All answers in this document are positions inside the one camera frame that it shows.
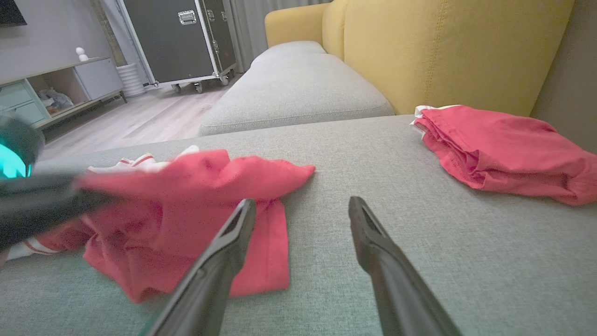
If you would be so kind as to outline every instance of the tv stand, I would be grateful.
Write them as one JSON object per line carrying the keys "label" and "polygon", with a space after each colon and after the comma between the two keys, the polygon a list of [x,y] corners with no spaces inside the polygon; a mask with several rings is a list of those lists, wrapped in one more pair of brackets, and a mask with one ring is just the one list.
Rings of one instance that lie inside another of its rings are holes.
{"label": "tv stand", "polygon": [[[50,114],[37,94],[49,88],[69,96],[73,106]],[[123,88],[110,57],[90,59],[0,83],[0,115],[20,118],[34,128],[43,129],[103,99],[120,96],[126,103]]]}

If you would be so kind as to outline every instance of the white figurine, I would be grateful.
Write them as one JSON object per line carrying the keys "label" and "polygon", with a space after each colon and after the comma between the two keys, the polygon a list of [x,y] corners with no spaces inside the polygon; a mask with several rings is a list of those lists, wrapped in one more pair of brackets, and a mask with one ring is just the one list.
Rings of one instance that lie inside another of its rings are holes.
{"label": "white figurine", "polygon": [[77,49],[75,49],[77,55],[79,55],[79,60],[81,62],[84,62],[86,60],[89,59],[89,57],[87,57],[87,55],[85,55],[85,49],[78,47]]}

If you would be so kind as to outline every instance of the curtain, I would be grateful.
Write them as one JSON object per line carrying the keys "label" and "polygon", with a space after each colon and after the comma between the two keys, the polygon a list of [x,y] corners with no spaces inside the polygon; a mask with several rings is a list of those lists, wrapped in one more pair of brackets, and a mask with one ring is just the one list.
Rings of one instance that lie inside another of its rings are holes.
{"label": "curtain", "polygon": [[245,72],[259,54],[267,50],[265,15],[271,11],[323,4],[332,0],[224,0],[235,48],[238,72]]}

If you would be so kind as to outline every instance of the sofa seat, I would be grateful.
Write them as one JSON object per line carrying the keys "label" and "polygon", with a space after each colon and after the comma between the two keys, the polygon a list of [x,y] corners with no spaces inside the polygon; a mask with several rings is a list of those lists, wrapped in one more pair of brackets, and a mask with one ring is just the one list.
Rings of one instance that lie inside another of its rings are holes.
{"label": "sofa seat", "polygon": [[[302,42],[276,46],[256,59],[201,120],[199,135],[394,114],[348,65]],[[289,56],[294,45],[304,52]]]}
{"label": "sofa seat", "polygon": [[251,66],[264,61],[276,61],[283,60],[287,57],[304,57],[305,55],[312,54],[325,54],[324,48],[321,44],[315,41],[294,41],[288,43],[282,43],[274,45],[273,47],[262,52],[261,55],[257,56]]}
{"label": "sofa seat", "polygon": [[[359,266],[348,201],[367,201],[464,335],[593,335],[597,204],[473,190],[447,174],[412,115],[205,136],[43,161],[34,174],[111,166],[189,145],[314,164],[282,198],[290,287],[232,298],[220,335],[381,335]],[[0,272],[2,335],[137,336],[167,299],[133,304],[82,251],[9,261]]]}

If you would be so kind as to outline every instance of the caster wheel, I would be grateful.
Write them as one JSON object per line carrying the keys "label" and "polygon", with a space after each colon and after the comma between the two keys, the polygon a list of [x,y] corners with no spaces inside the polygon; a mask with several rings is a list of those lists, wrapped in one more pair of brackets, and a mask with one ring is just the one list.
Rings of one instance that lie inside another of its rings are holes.
{"label": "caster wheel", "polygon": [[180,84],[172,84],[172,89],[176,93],[180,93],[182,91],[182,89],[180,88]]}

